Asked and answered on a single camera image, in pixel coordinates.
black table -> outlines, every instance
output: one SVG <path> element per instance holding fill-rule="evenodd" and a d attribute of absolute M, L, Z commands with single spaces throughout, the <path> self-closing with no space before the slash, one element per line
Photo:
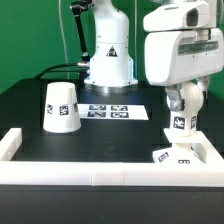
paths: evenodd
<path fill-rule="evenodd" d="M 11 127 L 22 128 L 23 143 L 13 160 L 152 162 L 153 150 L 170 145 L 163 133 L 169 126 L 164 89 L 147 83 L 136 91 L 102 94 L 75 81 L 78 103 L 144 105 L 147 121 L 82 119 L 73 133 L 44 131 L 46 87 L 52 81 L 21 80 L 0 96 L 1 136 Z M 223 103 L 210 95 L 198 122 L 220 154 L 223 114 Z M 222 188 L 0 186 L 0 222 L 7 224 L 223 223 L 223 205 Z"/>

green wall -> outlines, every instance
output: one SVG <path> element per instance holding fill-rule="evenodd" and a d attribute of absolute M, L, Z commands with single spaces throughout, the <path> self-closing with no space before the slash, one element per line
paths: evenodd
<path fill-rule="evenodd" d="M 80 47 L 71 0 L 61 0 L 69 62 L 80 61 Z M 135 1 L 113 0 L 130 19 L 129 53 L 136 63 L 138 80 L 145 80 L 143 17 L 158 4 L 137 0 L 137 41 L 135 42 Z M 94 19 L 91 11 L 82 14 L 90 55 L 95 49 Z M 0 93 L 20 79 L 32 78 L 52 65 L 65 63 L 58 16 L 58 0 L 1 0 Z M 223 72 L 212 76 L 210 92 L 224 100 Z"/>

